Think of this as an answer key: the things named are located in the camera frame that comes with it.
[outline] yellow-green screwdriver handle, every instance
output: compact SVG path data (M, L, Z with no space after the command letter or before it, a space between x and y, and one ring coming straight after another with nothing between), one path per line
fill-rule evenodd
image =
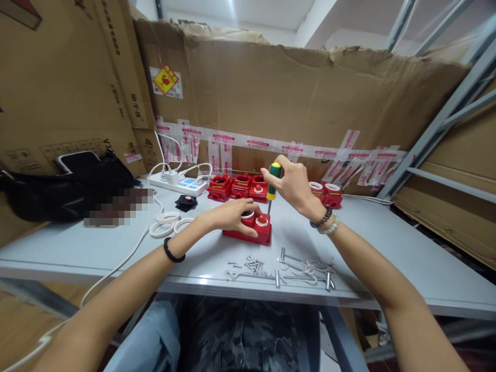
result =
M283 168L277 162L272 163L269 168L269 173L277 178L281 178L281 173L283 172ZM275 199L275 187L269 185L269 190L267 192L267 199L274 200Z

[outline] screwdriver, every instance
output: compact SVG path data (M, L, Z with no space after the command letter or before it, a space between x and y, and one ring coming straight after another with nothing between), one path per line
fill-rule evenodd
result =
M283 168L281 165L277 162L274 162L270 165L269 168L269 173L277 178L281 178L281 173L283 171ZM269 190L267 192L267 199L269 200L269 210L267 212L267 215L270 215L270 207L272 206L272 201L275 199L275 187L272 185L269 185Z

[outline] smartphone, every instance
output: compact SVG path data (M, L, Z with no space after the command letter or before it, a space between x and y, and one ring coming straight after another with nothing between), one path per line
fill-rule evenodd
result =
M74 173L91 167L99 162L100 158L93 151L80 151L72 154L61 155L57 158L58 165L69 173Z

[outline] white power strip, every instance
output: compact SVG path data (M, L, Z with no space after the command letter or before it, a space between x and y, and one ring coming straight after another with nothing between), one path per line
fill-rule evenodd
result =
M180 192L181 194L191 195L191 196L200 196L203 193L203 191L205 191L208 188L207 182L202 181L198 184L195 184L194 182L196 181L196 178L189 178L189 177L185 177L179 182L179 184L173 185L167 183L167 181L162 178L162 174L160 172L149 176L148 181L150 182L150 185L177 191Z

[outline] white table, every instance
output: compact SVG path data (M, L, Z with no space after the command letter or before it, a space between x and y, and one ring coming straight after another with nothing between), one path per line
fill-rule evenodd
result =
M176 192L158 189L165 211L176 210ZM204 194L198 206L183 216L195 217L201 211L220 205ZM262 211L266 204L260 205ZM151 225L157 204L143 205L126 225L115 228L47 226L32 235L0 249L0 277L91 285L113 269L132 250L144 227ZM387 207L369 201L345 198L340 218L390 260L420 291L432 312L473 319L496 320L496 286L488 282L430 239L404 222ZM177 265L160 287L163 292L190 293L287 301L317 305L379 309L376 300L357 280L340 254L325 236L314 231L280 196L272 205L272 244L270 247L223 237L214 231L203 237ZM162 243L146 236L136 254L114 276ZM239 277L226 280L232 270L228 261L243 264L248 255L265 263L275 273L281 247L288 254L304 259L334 258L335 290L325 283L281 283Z

